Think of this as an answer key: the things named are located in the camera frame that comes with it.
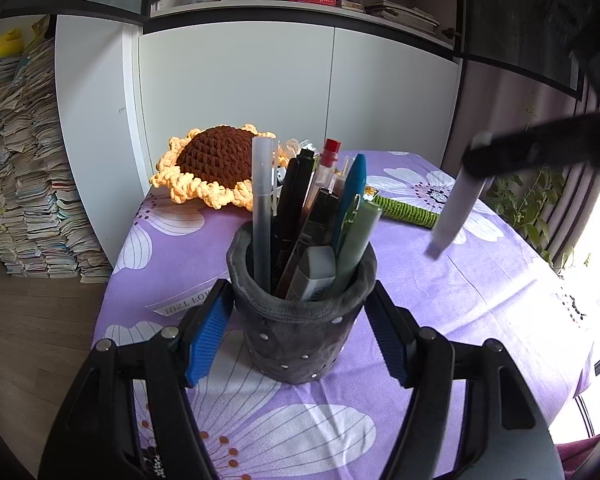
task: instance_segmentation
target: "crocheted sunflower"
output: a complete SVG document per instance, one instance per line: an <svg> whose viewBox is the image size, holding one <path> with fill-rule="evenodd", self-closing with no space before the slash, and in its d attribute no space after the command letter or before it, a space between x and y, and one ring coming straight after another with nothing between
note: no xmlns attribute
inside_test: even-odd
<svg viewBox="0 0 600 480"><path fill-rule="evenodd" d="M241 128L220 125L204 132L194 128L187 137L169 139L169 151L149 179L154 187L168 186L171 200L181 204L201 198L206 205L220 209L229 203L253 209L251 193L251 141L259 133L253 124ZM286 168L288 158L278 152L278 164Z"/></svg>

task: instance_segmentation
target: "green crochet item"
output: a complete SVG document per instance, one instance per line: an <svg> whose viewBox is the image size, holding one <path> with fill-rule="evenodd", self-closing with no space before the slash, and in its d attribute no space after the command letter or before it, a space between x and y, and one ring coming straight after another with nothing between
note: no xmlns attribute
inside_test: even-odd
<svg viewBox="0 0 600 480"><path fill-rule="evenodd" d="M438 216L440 216L438 213L433 213L414 205L403 204L397 200L380 195L376 195L373 202L382 208L382 216L426 227L427 229L433 229Z"/></svg>

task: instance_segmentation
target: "green pen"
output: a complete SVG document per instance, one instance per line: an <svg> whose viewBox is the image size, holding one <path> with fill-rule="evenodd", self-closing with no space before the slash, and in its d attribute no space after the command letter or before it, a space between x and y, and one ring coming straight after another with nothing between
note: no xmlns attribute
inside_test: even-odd
<svg viewBox="0 0 600 480"><path fill-rule="evenodd" d="M336 278L325 297L334 298L347 288L381 215L382 208L378 204L362 201L338 253Z"/></svg>

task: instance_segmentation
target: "table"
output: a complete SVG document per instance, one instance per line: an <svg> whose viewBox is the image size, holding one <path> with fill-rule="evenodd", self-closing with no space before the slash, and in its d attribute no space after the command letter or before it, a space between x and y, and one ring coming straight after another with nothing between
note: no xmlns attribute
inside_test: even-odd
<svg viewBox="0 0 600 480"><path fill-rule="evenodd" d="M453 179L407 152L363 152L368 183L382 194L439 211ZM250 213L199 201L171 203L152 189L138 210L104 297L94 341L146 340L177 324L227 277L225 253ZM504 343L548 422L589 384L592 339L586 313L561 280L508 225L478 202L436 262L429 231L382 220L372 244L380 279L421 326L454 341ZM155 439L142 381L134 383L143 447ZM396 439L410 390L384 366L364 311L331 372L292 386L253 367L234 311L209 375L190 391L192 411L223 479L378 478ZM436 474L456 456L464 384L454 383Z"/></svg>

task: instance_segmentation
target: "gray fabric pen holder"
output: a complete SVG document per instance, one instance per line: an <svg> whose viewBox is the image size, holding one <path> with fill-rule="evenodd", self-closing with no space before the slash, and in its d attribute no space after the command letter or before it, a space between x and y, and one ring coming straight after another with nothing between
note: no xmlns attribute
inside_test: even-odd
<svg viewBox="0 0 600 480"><path fill-rule="evenodd" d="M250 245L251 223L247 222L236 231L226 262L253 362L265 375L283 383L320 380L338 357L363 301L374 288L376 254L371 244L351 286L323 301L280 300L264 292L249 272Z"/></svg>

